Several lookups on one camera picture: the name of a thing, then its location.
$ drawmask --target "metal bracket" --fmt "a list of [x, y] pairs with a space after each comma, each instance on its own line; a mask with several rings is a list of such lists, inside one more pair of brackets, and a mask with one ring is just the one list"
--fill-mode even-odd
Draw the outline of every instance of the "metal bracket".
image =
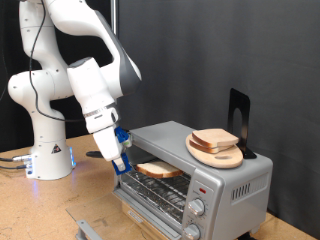
[[250, 99], [247, 95], [231, 88], [228, 113], [228, 132], [231, 134], [233, 132], [233, 114], [237, 108], [240, 110], [242, 115], [241, 137], [237, 145], [242, 151], [244, 159], [257, 158], [257, 156], [247, 148]]
[[77, 221], [79, 226], [78, 233], [76, 234], [77, 240], [88, 240], [88, 236], [91, 240], [103, 240], [87, 223], [86, 220]]

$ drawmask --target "black holder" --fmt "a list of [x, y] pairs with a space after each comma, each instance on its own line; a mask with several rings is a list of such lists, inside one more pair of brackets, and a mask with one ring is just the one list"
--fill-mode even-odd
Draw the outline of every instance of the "black holder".
[[247, 95], [231, 88], [228, 113], [228, 132], [231, 134], [233, 133], [234, 111], [237, 108], [240, 110], [242, 116], [241, 137], [237, 146], [242, 151], [244, 159], [257, 158], [257, 156], [249, 148], [247, 148], [250, 99]]
[[250, 233], [245, 233], [238, 238], [238, 240], [256, 240], [255, 238], [250, 236]]

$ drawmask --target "cable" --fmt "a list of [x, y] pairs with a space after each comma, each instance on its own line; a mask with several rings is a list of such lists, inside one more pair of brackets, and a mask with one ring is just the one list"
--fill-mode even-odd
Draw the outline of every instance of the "cable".
[[32, 75], [31, 71], [32, 71], [32, 60], [33, 60], [32, 57], [33, 57], [34, 48], [35, 48], [35, 46], [36, 46], [36, 43], [37, 43], [39, 34], [40, 34], [40, 32], [41, 32], [41, 29], [42, 29], [42, 27], [43, 27], [44, 21], [45, 21], [45, 19], [46, 19], [46, 8], [45, 8], [45, 6], [44, 6], [43, 0], [41, 0], [41, 3], [42, 3], [42, 7], [43, 7], [43, 19], [42, 19], [42, 23], [41, 23], [41, 25], [40, 25], [39, 31], [38, 31], [38, 33], [37, 33], [37, 36], [36, 36], [36, 38], [35, 38], [35, 40], [34, 40], [34, 43], [33, 43], [33, 46], [32, 46], [31, 55], [30, 55], [30, 62], [29, 62], [29, 77], [30, 77], [31, 86], [32, 86], [32, 88], [33, 88], [33, 90], [34, 90], [34, 92], [35, 92], [35, 94], [36, 94], [36, 109], [37, 109], [37, 111], [38, 111], [41, 115], [43, 115], [43, 116], [45, 116], [45, 117], [47, 117], [47, 118], [54, 119], [54, 120], [58, 120], [58, 121], [62, 121], [62, 122], [83, 122], [83, 121], [85, 121], [84, 119], [69, 120], [69, 119], [56, 118], [56, 117], [53, 117], [53, 116], [50, 116], [50, 115], [47, 115], [47, 114], [41, 112], [40, 109], [39, 109], [39, 106], [38, 106], [38, 92], [37, 92], [36, 88], [35, 88], [34, 85], [33, 85], [32, 76], [31, 76], [31, 75]]
[[0, 166], [0, 168], [3, 168], [3, 169], [25, 169], [25, 168], [27, 168], [27, 166], [26, 165], [20, 165], [20, 166], [13, 167], [13, 168]]
[[10, 159], [10, 158], [0, 158], [0, 161], [2, 161], [2, 162], [13, 162], [13, 159]]

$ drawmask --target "toast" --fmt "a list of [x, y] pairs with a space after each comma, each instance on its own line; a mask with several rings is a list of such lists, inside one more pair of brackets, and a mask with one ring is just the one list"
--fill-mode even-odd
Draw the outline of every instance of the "toast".
[[207, 148], [226, 147], [239, 142], [239, 138], [220, 128], [193, 131], [192, 137]]
[[216, 147], [216, 148], [208, 148], [206, 146], [201, 145], [200, 143], [198, 143], [195, 139], [193, 139], [192, 137], [189, 140], [190, 146], [203, 151], [203, 152], [207, 152], [207, 153], [218, 153], [220, 151], [226, 150], [228, 148], [231, 148], [234, 145], [230, 145], [230, 146], [224, 146], [224, 147]]
[[136, 170], [153, 178], [170, 178], [183, 174], [180, 169], [162, 161], [137, 164]]

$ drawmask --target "blue light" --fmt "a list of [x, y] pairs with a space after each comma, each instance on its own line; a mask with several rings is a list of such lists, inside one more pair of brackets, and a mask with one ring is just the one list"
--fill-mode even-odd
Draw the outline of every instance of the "blue light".
[[74, 161], [74, 156], [73, 156], [73, 152], [72, 152], [72, 147], [70, 147], [70, 158], [71, 158], [72, 167], [75, 168], [75, 166], [77, 165], [77, 163]]

